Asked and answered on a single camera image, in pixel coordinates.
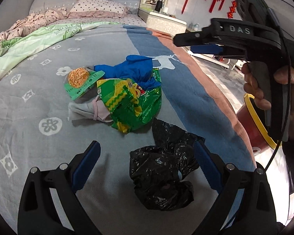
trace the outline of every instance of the yellow rim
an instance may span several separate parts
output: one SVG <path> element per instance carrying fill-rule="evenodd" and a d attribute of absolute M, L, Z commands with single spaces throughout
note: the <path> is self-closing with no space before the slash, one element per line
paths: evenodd
<path fill-rule="evenodd" d="M 244 95 L 244 101 L 245 101 L 245 105 L 251 115 L 251 117 L 253 118 L 258 130 L 260 131 L 260 133 L 262 134 L 262 136 L 264 137 L 265 141 L 267 142 L 267 144 L 272 148 L 275 149 L 277 144 L 272 140 L 271 137 L 269 137 L 268 132 L 266 130 L 266 128 L 264 127 L 264 125 L 262 124 L 262 122 L 260 121 L 253 105 L 251 104 L 251 101 L 249 98 L 254 99 L 255 97 L 251 94 L 245 94 Z"/>

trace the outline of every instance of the green plastic packaging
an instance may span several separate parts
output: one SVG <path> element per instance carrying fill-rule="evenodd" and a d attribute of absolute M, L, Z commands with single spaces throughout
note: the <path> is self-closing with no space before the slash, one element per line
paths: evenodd
<path fill-rule="evenodd" d="M 152 76 L 161 82 L 158 69 Z M 111 113 L 112 127 L 123 133 L 150 122 L 161 107 L 161 87 L 144 91 L 131 79 L 98 80 L 97 91 Z"/>
<path fill-rule="evenodd" d="M 93 70 L 87 70 L 89 72 L 89 77 L 85 81 L 85 83 L 80 88 L 72 87 L 68 79 L 66 77 L 64 88 L 69 93 L 72 100 L 76 100 L 77 98 L 81 97 L 83 94 L 85 94 L 89 89 L 91 89 L 98 79 L 100 79 L 105 72 L 104 71 L 93 71 Z"/>

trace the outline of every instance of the nightstand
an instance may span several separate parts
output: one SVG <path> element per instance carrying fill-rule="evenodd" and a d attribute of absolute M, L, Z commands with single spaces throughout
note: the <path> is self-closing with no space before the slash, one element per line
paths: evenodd
<path fill-rule="evenodd" d="M 169 33 L 173 36 L 178 33 L 185 33 L 187 26 L 187 23 L 182 20 L 145 8 L 139 9 L 138 16 L 145 21 L 148 28 Z"/>

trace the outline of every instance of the toilet paper roll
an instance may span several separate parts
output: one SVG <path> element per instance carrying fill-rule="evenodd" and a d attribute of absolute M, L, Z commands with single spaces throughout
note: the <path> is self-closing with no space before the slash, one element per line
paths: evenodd
<path fill-rule="evenodd" d="M 162 12 L 163 13 L 168 13 L 169 8 L 168 7 L 163 7 Z"/>
<path fill-rule="evenodd" d="M 258 155 L 261 151 L 259 147 L 253 147 L 252 149 L 253 149 L 254 156 Z"/>

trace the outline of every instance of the polka dot pillowcase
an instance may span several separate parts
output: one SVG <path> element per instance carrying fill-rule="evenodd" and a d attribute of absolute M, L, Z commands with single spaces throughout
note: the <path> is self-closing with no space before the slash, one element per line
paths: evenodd
<path fill-rule="evenodd" d="M 70 10 L 68 18 L 109 17 L 123 18 L 128 8 L 117 2 L 108 0 L 78 0 Z"/>

